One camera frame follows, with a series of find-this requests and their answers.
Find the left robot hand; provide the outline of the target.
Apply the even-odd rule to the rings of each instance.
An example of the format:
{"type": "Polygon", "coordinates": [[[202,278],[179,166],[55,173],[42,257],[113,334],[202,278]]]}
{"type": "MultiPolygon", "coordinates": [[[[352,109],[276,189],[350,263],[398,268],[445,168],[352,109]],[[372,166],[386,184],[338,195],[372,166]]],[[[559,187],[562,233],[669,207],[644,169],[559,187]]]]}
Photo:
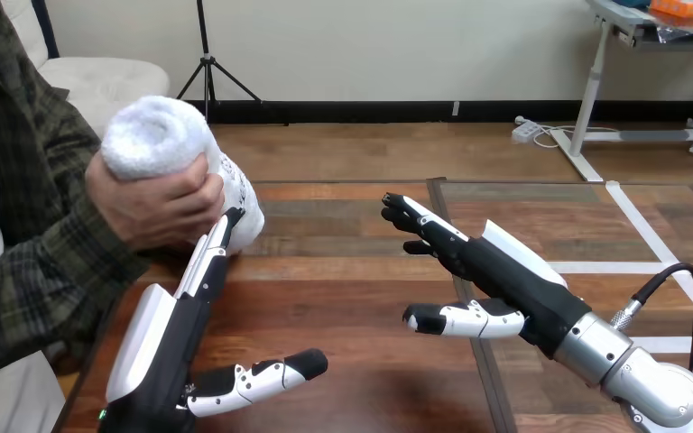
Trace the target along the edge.
{"type": "Polygon", "coordinates": [[[245,216],[231,207],[203,235],[180,285],[148,286],[125,332],[106,387],[101,432],[192,432],[198,418],[240,410],[308,382],[328,369],[310,348],[244,368],[232,364],[196,376],[190,369],[226,284],[232,231],[245,216]]]}

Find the person's hand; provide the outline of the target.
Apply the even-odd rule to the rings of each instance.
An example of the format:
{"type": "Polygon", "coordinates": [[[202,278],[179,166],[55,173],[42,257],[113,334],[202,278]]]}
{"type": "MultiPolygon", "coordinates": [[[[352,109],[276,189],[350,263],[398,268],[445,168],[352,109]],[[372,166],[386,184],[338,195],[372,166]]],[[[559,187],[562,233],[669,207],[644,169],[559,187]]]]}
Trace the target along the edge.
{"type": "Polygon", "coordinates": [[[98,152],[85,173],[91,202],[132,250],[193,243],[221,217],[224,181],[200,154],[182,172],[158,178],[116,178],[98,152]]]}

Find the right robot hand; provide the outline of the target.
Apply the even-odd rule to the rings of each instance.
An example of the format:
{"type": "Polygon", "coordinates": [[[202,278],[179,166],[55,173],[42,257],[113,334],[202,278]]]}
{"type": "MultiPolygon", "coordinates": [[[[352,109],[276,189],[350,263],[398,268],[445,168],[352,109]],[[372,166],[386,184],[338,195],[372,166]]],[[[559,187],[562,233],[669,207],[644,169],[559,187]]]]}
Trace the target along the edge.
{"type": "Polygon", "coordinates": [[[483,235],[469,237],[413,199],[391,192],[382,217],[395,228],[417,235],[406,253],[435,257],[450,273],[473,282],[492,299],[501,299],[526,316],[520,337],[552,359],[571,328],[591,308],[572,294],[561,277],[540,276],[483,235]]]}

